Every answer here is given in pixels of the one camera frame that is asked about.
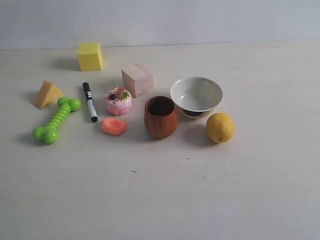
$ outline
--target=lemon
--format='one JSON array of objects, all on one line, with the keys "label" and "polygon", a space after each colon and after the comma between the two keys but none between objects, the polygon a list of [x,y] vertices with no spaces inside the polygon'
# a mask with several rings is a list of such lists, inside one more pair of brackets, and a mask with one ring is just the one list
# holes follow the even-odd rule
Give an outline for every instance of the lemon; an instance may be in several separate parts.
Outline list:
[{"label": "lemon", "polygon": [[222,144],[234,136],[236,126],[230,115],[218,112],[208,118],[205,129],[212,141]]}]

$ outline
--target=black marker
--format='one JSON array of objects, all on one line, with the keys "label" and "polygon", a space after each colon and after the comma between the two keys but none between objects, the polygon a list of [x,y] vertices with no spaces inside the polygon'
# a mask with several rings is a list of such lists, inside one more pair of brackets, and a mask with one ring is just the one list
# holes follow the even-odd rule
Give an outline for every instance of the black marker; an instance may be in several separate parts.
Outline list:
[{"label": "black marker", "polygon": [[98,115],[94,106],[94,102],[92,101],[89,84],[87,82],[84,82],[82,83],[82,87],[85,94],[86,104],[88,105],[91,121],[95,123],[96,121],[98,121]]}]

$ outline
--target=toy cake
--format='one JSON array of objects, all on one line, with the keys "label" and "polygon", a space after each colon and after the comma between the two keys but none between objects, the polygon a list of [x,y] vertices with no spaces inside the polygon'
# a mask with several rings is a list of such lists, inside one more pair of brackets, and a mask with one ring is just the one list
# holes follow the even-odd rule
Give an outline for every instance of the toy cake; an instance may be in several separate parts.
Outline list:
[{"label": "toy cake", "polygon": [[132,96],[129,91],[123,87],[116,87],[110,90],[104,99],[105,109],[115,115],[127,113],[132,106]]}]

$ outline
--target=orange toy piece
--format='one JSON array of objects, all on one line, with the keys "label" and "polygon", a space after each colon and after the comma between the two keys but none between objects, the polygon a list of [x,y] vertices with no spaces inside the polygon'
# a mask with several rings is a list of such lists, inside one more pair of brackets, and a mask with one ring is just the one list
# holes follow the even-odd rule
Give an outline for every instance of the orange toy piece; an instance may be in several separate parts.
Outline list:
[{"label": "orange toy piece", "polygon": [[126,122],[112,117],[105,118],[102,123],[102,130],[107,134],[120,135],[126,128]]}]

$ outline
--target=wooden cup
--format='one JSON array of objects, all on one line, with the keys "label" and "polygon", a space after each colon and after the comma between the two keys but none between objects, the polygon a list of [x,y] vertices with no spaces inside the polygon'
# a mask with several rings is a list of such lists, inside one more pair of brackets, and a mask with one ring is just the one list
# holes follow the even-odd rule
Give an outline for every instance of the wooden cup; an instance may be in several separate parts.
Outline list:
[{"label": "wooden cup", "polygon": [[144,126],[149,134],[158,139],[172,135],[178,125],[174,101],[166,96],[154,96],[145,103]]}]

